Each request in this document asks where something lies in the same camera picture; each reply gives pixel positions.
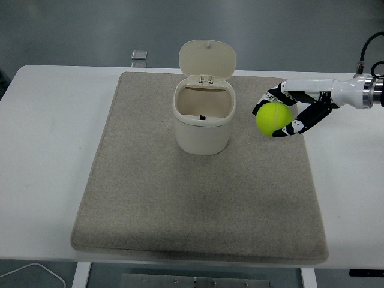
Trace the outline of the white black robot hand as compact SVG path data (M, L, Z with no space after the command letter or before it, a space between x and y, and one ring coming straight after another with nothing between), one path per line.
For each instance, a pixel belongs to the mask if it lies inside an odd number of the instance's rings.
M306 103L308 107L294 120L281 128L275 128L269 137L287 137L302 134L313 128L327 117L333 109L350 105L364 109L364 77L347 81L336 79L289 79L267 90L254 107L252 114L257 116L269 103L280 103L292 107L297 103Z

